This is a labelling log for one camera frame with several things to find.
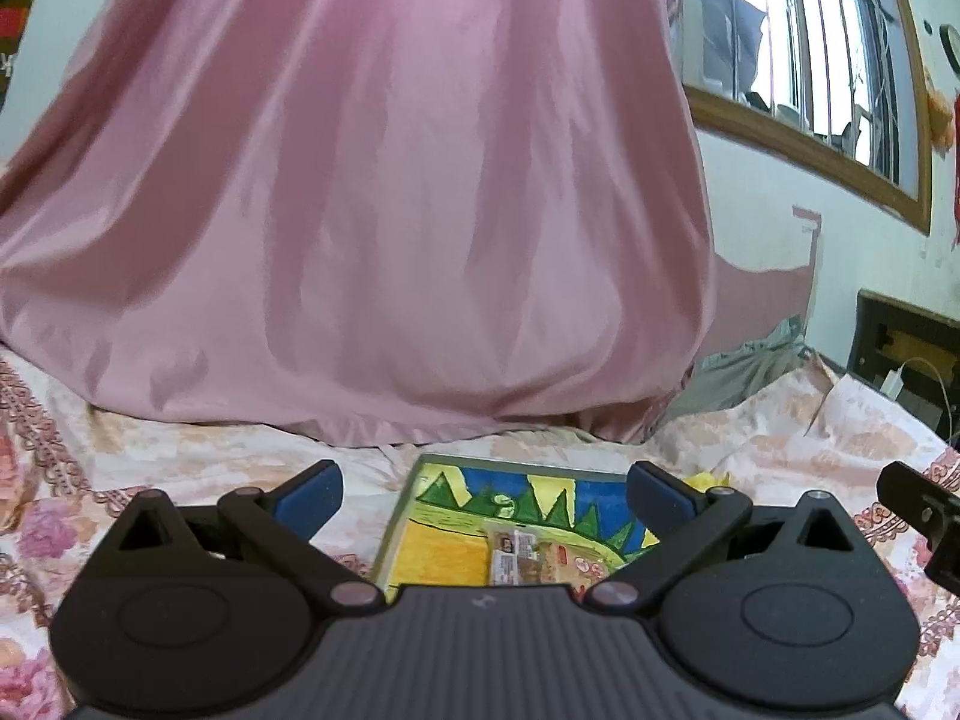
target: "black mount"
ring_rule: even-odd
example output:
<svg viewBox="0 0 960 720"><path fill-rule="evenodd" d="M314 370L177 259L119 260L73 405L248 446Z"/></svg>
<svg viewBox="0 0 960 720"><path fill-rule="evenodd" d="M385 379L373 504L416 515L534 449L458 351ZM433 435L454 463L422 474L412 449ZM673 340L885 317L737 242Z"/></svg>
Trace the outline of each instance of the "black mount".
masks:
<svg viewBox="0 0 960 720"><path fill-rule="evenodd" d="M877 500L926 536L930 581L960 595L960 498L903 463L891 463L877 479Z"/></svg>
<svg viewBox="0 0 960 720"><path fill-rule="evenodd" d="M387 606L308 543L342 502L332 461L211 507L146 490L51 627L72 717L901 717L919 626L832 496L757 507L649 463L627 492L661 544L582 605L539 586L402 587ZM949 494L925 494L920 523L955 525Z"/></svg>

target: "pink fabric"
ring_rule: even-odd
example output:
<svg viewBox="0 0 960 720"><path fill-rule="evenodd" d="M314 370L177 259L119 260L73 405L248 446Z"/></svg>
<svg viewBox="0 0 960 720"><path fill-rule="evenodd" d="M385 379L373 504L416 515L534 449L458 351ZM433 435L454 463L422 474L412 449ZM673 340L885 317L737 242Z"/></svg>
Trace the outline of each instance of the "pink fabric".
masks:
<svg viewBox="0 0 960 720"><path fill-rule="evenodd" d="M821 218L820 214L796 205L793 215L815 225L808 264L792 271L741 271L716 255L716 316L697 352L699 360L764 338L786 317L801 317L806 322Z"/></svg>
<svg viewBox="0 0 960 720"><path fill-rule="evenodd" d="M0 199L4 341L141 418L623 437L712 313L666 0L112 0Z"/></svg>

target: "colored drawing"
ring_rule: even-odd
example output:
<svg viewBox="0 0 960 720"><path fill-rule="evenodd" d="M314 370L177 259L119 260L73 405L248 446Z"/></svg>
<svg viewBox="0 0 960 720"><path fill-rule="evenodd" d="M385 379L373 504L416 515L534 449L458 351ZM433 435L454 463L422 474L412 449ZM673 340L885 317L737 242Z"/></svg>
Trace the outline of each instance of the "colored drawing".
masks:
<svg viewBox="0 0 960 720"><path fill-rule="evenodd" d="M687 480L705 490L709 474ZM543 581L590 584L635 560L656 538L627 507L618 474L424 455L397 506L373 576L394 597L402 584L483 586L491 532L534 533Z"/></svg>

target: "floral bedsheet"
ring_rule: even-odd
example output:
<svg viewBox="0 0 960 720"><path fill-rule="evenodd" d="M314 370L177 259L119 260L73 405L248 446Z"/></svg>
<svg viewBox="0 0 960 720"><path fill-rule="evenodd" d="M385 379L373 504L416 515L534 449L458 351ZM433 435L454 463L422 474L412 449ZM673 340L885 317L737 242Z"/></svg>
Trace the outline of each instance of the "floral bedsheet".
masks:
<svg viewBox="0 0 960 720"><path fill-rule="evenodd" d="M54 720L71 707L47 628L64 592L138 490L205 504L240 485L272 488L323 458L344 471L344 506L314 543L354 570L373 561L422 451L624 472L639 459L690 476L731 474L758 503L792 505L824 488L847 507L913 605L923 640L901 708L914 720L960 712L960 600L923 576L925 541L875 501L875 481L903 460L952 490L960 455L917 420L817 362L740 406L684 416L645 445L573 430L510 433L432 447L339 449L264 426L146 422L97 410L0 351L0 717Z"/></svg>

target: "window frame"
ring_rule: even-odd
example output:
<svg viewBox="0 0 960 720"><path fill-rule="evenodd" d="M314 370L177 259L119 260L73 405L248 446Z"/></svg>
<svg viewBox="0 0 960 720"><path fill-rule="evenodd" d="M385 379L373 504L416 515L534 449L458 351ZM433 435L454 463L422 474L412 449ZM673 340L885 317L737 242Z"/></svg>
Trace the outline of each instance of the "window frame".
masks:
<svg viewBox="0 0 960 720"><path fill-rule="evenodd" d="M909 61L914 108L917 119L917 197L907 194L892 181L877 172L848 158L844 153L826 143L811 138L803 132L774 117L754 110L747 105L737 103L721 95L714 95L704 89L683 84L686 98L698 129L724 135L749 146L756 146L774 156L811 170L840 186L860 194L867 201L880 206L902 218L913 228L930 234L930 215L932 208L932 148L928 102L926 101L925 69L920 56L920 39L913 19L909 0L896 0L899 20L906 42L906 55ZM697 18L699 8L685 7L683 22L688 23L688 11L692 11L691 29L680 26L683 35L683 47L680 50L689 60L689 51L697 50L700 42L702 52L702 17ZM702 56L699 66L703 66Z"/></svg>

